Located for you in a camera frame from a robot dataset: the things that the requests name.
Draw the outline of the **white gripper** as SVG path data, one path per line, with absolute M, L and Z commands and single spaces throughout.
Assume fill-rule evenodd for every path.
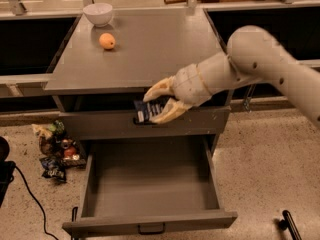
M 143 101 L 149 102 L 161 96 L 175 96 L 179 101 L 170 98 L 162 112 L 149 119 L 155 124 L 168 123 L 193 107 L 198 107 L 212 94 L 205 86 L 196 64 L 180 69 L 173 77 L 168 77 L 154 84 L 144 95 Z

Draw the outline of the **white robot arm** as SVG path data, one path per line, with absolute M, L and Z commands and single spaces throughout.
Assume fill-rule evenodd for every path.
M 269 32 L 253 25 L 237 29 L 224 52 L 154 84 L 143 100 L 169 98 L 163 111 L 151 118 L 153 123 L 163 124 L 221 91 L 260 81 L 275 87 L 320 128 L 320 73 L 292 57 Z

